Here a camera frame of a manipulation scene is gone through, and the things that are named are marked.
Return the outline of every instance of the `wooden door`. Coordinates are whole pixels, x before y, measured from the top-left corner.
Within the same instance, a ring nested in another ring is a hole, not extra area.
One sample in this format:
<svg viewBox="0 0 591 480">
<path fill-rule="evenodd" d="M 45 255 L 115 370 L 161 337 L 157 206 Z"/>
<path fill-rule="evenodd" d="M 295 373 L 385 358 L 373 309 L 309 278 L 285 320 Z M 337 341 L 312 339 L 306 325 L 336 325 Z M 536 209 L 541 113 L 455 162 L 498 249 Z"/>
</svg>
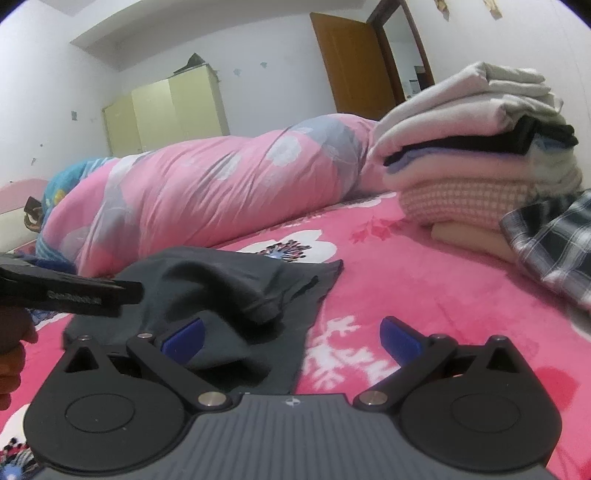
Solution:
<svg viewBox="0 0 591 480">
<path fill-rule="evenodd" d="M 396 106 L 374 28 L 312 13 L 312 25 L 339 113 L 380 120 Z"/>
</svg>

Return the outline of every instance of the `gray fabric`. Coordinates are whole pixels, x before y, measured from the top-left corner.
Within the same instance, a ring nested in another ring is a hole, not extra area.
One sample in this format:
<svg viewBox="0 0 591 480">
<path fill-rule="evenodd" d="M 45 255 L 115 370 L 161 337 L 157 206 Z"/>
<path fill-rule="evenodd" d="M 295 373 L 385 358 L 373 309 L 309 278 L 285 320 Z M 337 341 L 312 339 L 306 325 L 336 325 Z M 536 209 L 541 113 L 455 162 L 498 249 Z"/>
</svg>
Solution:
<svg viewBox="0 0 591 480">
<path fill-rule="evenodd" d="M 131 336 L 162 335 L 207 310 L 204 347 L 186 367 L 229 393 L 288 394 L 297 383 L 307 331 L 341 270 L 342 261 L 287 263 L 258 254 L 170 248 L 115 277 L 141 281 L 142 303 L 123 306 L 118 319 L 75 316 L 64 345 L 91 335 L 122 352 Z"/>
</svg>

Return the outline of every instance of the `floral bedsheet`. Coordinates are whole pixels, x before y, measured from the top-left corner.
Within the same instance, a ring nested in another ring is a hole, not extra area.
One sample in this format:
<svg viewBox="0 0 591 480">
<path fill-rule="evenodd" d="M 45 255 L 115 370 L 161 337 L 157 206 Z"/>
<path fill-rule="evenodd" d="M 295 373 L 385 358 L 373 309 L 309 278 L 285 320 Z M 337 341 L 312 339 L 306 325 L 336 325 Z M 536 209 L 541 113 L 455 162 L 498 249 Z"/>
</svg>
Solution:
<svg viewBox="0 0 591 480">
<path fill-rule="evenodd" d="M 309 332 L 297 393 L 350 399 L 398 367 L 379 344 L 394 315 L 425 334 L 481 344 L 507 335 L 557 404 L 563 432 L 548 467 L 563 480 L 591 478 L 591 327 L 514 266 L 438 244 L 404 219 L 394 193 L 340 204 L 222 246 L 284 261 L 344 260 Z M 23 385 L 0 412 L 0 445 L 22 437 L 22 416 L 61 355 L 67 318 L 42 322 L 27 346 Z"/>
</svg>

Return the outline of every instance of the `folded blanket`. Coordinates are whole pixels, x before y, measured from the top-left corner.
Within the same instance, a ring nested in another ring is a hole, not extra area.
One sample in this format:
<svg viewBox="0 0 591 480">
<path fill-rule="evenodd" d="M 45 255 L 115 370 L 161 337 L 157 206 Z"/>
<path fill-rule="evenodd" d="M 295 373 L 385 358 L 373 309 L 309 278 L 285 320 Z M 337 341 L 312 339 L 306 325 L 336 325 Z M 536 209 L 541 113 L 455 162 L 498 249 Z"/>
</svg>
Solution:
<svg viewBox="0 0 591 480">
<path fill-rule="evenodd" d="M 431 238 L 473 252 L 485 253 L 515 263 L 515 252 L 499 232 L 460 222 L 436 223 Z"/>
<path fill-rule="evenodd" d="M 574 136 L 572 125 L 547 124 L 537 118 L 524 115 L 517 121 L 513 130 L 498 135 L 488 137 L 483 135 L 458 135 L 406 145 L 401 151 L 390 155 L 384 165 L 388 166 L 399 162 L 406 153 L 412 150 L 430 147 L 525 155 L 530 149 L 536 134 L 556 140 L 564 148 L 575 147 L 579 143 L 577 137 Z"/>
<path fill-rule="evenodd" d="M 508 213 L 501 231 L 520 267 L 591 312 L 591 190 Z"/>
<path fill-rule="evenodd" d="M 374 138 L 381 137 L 402 120 L 458 98 L 485 92 L 543 97 L 550 93 L 550 87 L 544 85 L 543 81 L 544 76 L 534 69 L 515 69 L 482 61 L 473 63 L 398 105 L 376 126 Z"/>
<path fill-rule="evenodd" d="M 407 219 L 419 225 L 455 222 L 498 231 L 507 212 L 527 205 L 535 188 L 519 181 L 449 179 L 421 183 L 399 195 Z"/>
<path fill-rule="evenodd" d="M 407 155 L 412 159 L 408 166 L 384 175 L 384 185 L 389 190 L 399 192 L 430 180 L 470 178 L 523 181 L 535 184 L 540 194 L 555 196 L 565 188 L 575 191 L 580 184 L 581 174 L 573 149 L 561 148 L 543 137 L 534 139 L 527 155 L 438 148 L 416 150 Z M 400 164 L 402 161 L 390 165 L 387 172 L 396 170 Z"/>
<path fill-rule="evenodd" d="M 374 131 L 374 146 L 369 152 L 369 161 L 383 164 L 387 157 L 404 147 L 429 140 L 459 135 L 498 135 L 513 130 L 524 115 L 549 124 L 563 125 L 566 122 L 559 115 L 562 105 L 562 100 L 554 95 L 530 98 L 484 93 L 454 100 L 393 124 L 382 135 Z"/>
</svg>

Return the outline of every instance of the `cream cabinet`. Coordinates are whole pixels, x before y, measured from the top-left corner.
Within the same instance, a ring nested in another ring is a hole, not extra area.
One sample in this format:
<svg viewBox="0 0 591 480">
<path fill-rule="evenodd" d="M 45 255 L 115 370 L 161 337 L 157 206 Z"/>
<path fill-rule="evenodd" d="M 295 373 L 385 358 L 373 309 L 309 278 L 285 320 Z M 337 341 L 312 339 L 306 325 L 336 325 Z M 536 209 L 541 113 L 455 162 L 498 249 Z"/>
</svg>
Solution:
<svg viewBox="0 0 591 480">
<path fill-rule="evenodd" d="M 218 80 L 208 64 L 136 88 L 103 113 L 115 157 L 229 135 Z"/>
</svg>

